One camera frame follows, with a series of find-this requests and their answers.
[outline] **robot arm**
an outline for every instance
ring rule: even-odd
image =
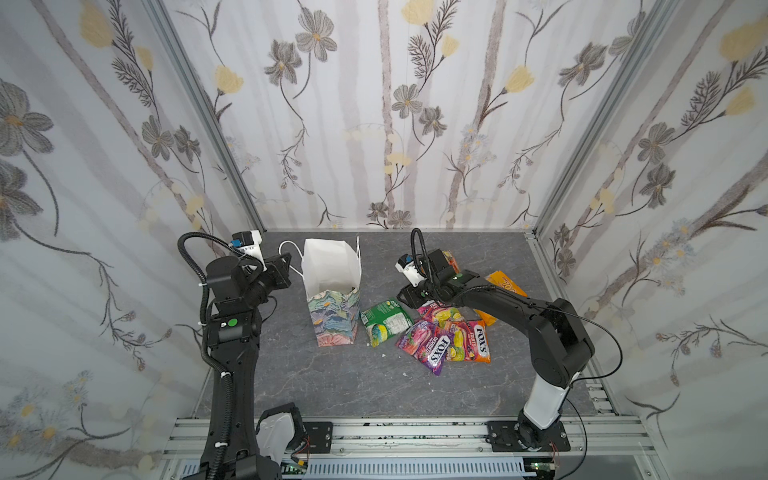
[[[426,263],[422,258],[419,256],[418,263]],[[432,280],[426,268],[417,269],[424,273],[424,280],[404,287],[398,299],[412,308],[427,300],[468,306],[493,315],[528,337],[536,380],[515,434],[523,449],[548,445],[561,427],[558,419],[571,382],[594,355],[594,345],[573,306],[563,299],[547,302],[503,290],[470,270],[456,273],[439,249],[430,252],[427,261]],[[408,266],[409,262],[411,255],[401,257],[398,270],[405,270],[402,264]]]

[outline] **yellow snack bag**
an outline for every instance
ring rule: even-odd
[[[503,289],[509,290],[510,292],[515,292],[522,296],[528,296],[528,294],[524,292],[517,283],[513,282],[504,272],[500,270],[491,273],[485,279],[496,286],[500,286]],[[496,323],[496,317],[488,315],[486,312],[481,312],[480,310],[475,310],[475,312],[477,312],[477,314],[480,315],[480,318],[485,321],[485,326],[490,326]]]

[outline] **candy bag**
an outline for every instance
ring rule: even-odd
[[[463,322],[464,317],[454,306],[440,306],[435,302],[425,303],[418,308],[424,320],[438,323],[440,328],[446,328],[447,322]]]
[[[491,362],[491,350],[488,348],[488,337],[485,336],[483,320],[467,322],[469,326],[469,345],[475,354],[476,362]]]
[[[400,340],[397,341],[397,346],[409,355],[414,355],[416,350],[422,345],[422,343],[429,338],[434,331],[430,328],[432,324],[427,320],[422,320],[414,326],[412,326]]]
[[[373,347],[413,325],[408,313],[393,298],[367,309],[360,318]]]
[[[414,355],[418,361],[424,364],[435,375],[439,376],[445,354],[453,342],[453,333],[444,330],[434,323],[429,324],[431,336],[422,343]]]
[[[472,361],[475,359],[475,351],[469,343],[471,333],[467,322],[450,322],[447,330],[453,333],[453,343],[445,354],[445,359],[449,362],[461,362],[462,360]]]

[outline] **yellow flower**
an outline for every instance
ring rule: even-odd
[[[512,71],[511,75],[509,75],[509,80],[507,80],[504,89],[508,93],[518,93],[531,86],[533,80],[533,75],[531,74],[531,71],[528,70],[528,67],[520,65]]]
[[[233,94],[240,91],[243,86],[243,78],[229,68],[219,65],[216,68],[216,86],[225,94]]]
[[[136,55],[139,56],[139,61],[147,70],[152,70],[154,67],[154,59],[152,58],[152,52],[149,48],[136,47]]]
[[[18,433],[16,435],[13,435],[10,440],[8,440],[8,444],[6,445],[9,448],[13,448],[22,440],[22,436]]]
[[[443,57],[450,57],[456,52],[456,49],[458,48],[458,40],[453,38],[451,35],[446,35],[445,38],[442,40],[442,56]]]
[[[91,2],[83,2],[80,12],[80,36],[96,48],[112,45],[112,27],[107,17]]]
[[[50,440],[56,436],[56,427],[47,427],[43,430],[43,439]]]
[[[399,164],[403,167],[407,167],[411,164],[412,160],[402,153],[392,153],[386,156],[386,159],[391,164]]]
[[[606,214],[612,214],[614,212],[614,194],[607,188],[600,190],[600,203],[603,204],[603,209]]]
[[[402,8],[402,17],[413,25],[424,25],[432,18],[433,0],[411,0]]]
[[[205,199],[201,195],[196,195],[187,202],[187,215],[194,214],[200,208],[203,208]]]
[[[745,23],[723,35],[720,40],[720,54],[729,61],[742,60],[763,42],[767,32],[768,17],[755,23]]]
[[[726,115],[741,115],[752,110],[755,106],[755,95],[752,93],[752,88],[749,86],[742,87],[739,93],[728,102],[728,106],[725,107]]]
[[[152,455],[145,455],[141,457],[138,463],[139,473],[149,473],[154,468],[154,461]]]

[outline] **fox's candy bag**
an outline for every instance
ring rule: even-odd
[[[469,326],[469,345],[475,354],[476,362],[491,362],[491,350],[488,348],[488,337],[485,335],[485,322],[482,320],[467,322]]]
[[[451,322],[447,330],[453,333],[453,342],[445,354],[445,359],[449,362],[461,362],[462,360],[474,360],[475,351],[469,343],[470,335],[469,324],[467,322]]]
[[[432,335],[422,343],[414,356],[430,369],[432,373],[440,375],[445,354],[453,342],[453,333],[440,328],[434,323],[430,323],[429,328]]]
[[[414,355],[416,350],[434,331],[433,328],[430,328],[431,325],[432,323],[427,320],[418,322],[408,329],[406,334],[397,341],[397,346],[409,355]]]
[[[424,320],[435,322],[440,328],[446,328],[447,322],[463,322],[464,317],[454,306],[439,306],[437,303],[427,303],[418,309]]]

